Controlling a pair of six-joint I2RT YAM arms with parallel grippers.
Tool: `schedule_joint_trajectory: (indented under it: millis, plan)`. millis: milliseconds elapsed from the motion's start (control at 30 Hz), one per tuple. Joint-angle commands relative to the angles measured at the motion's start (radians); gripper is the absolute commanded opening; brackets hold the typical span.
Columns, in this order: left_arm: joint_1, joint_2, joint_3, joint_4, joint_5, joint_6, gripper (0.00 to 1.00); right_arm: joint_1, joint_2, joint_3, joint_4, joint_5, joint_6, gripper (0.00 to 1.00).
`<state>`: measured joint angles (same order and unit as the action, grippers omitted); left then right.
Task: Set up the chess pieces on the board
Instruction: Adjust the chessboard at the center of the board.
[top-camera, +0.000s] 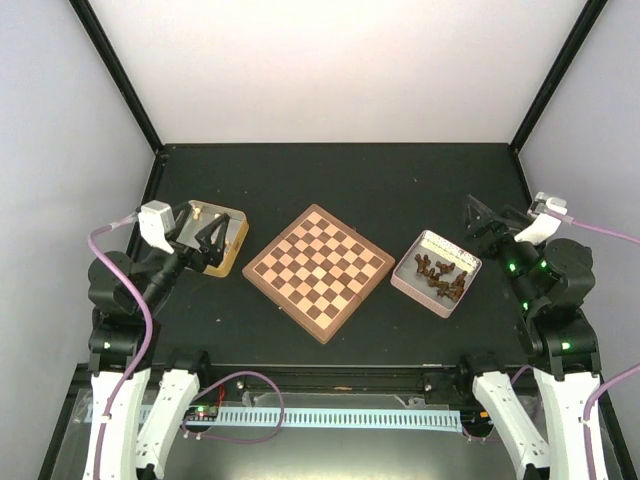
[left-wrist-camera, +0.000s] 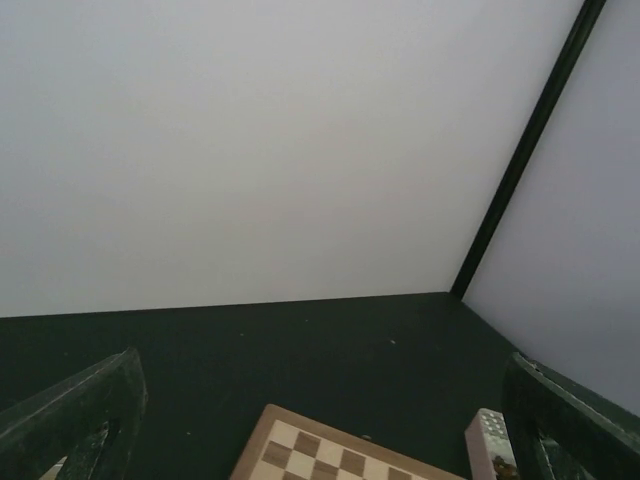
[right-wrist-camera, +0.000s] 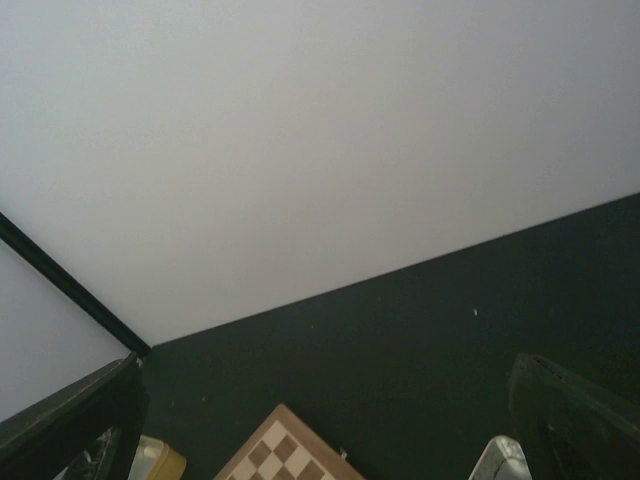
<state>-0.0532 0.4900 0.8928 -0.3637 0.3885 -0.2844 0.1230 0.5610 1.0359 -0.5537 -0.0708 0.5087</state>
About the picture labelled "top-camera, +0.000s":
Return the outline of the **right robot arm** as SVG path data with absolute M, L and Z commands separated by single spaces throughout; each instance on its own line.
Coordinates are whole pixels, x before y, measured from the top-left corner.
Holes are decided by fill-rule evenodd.
M 598 414 L 601 359 L 582 311 L 595 285 L 589 247 L 557 238 L 565 201 L 539 193 L 528 213 L 495 212 L 465 201 L 467 237 L 481 258 L 498 262 L 520 308 L 518 339 L 538 387 L 546 431 L 539 432 L 494 360 L 467 357 L 457 396 L 489 414 L 519 479 L 605 479 Z

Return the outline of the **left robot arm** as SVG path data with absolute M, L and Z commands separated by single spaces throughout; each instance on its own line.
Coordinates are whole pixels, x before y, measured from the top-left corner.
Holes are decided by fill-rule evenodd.
M 84 475 L 88 479 L 162 479 L 184 412 L 207 397 L 215 376 L 204 351 L 177 354 L 163 372 L 149 416 L 140 419 L 161 330 L 155 316 L 186 270 L 203 273 L 227 255 L 231 218 L 202 220 L 190 202 L 151 201 L 127 217 L 92 231 L 95 259 L 88 270 L 93 330 L 88 347 L 93 419 Z M 136 262 L 121 251 L 103 252 L 98 236 L 138 224 L 150 253 Z

